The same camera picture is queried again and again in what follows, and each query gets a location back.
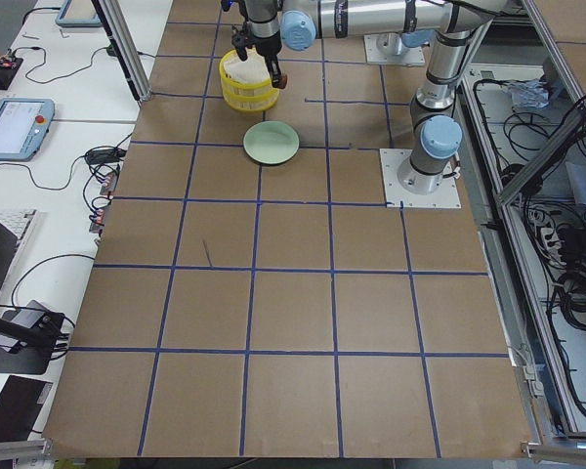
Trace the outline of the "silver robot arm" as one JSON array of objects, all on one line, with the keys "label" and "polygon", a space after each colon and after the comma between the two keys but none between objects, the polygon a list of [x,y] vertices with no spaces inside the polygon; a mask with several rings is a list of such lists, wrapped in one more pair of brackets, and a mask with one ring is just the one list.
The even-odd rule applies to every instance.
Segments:
[{"label": "silver robot arm", "polygon": [[464,69],[480,36],[502,15],[505,1],[241,1],[243,25],[231,44],[241,60],[255,50],[265,60],[272,86],[287,77],[277,56],[283,46],[308,49],[315,40],[373,37],[388,57],[429,44],[426,76],[410,104],[413,150],[398,168],[399,183],[409,192],[435,192],[447,161],[461,145],[462,130],[449,110]]}]

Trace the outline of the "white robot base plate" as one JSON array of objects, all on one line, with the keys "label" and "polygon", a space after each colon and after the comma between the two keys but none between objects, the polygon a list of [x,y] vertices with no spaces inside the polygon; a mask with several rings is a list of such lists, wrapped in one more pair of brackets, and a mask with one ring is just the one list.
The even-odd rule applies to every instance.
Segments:
[{"label": "white robot base plate", "polygon": [[409,165],[410,149],[380,149],[380,167],[388,207],[460,209],[451,160],[436,176],[417,176]]}]

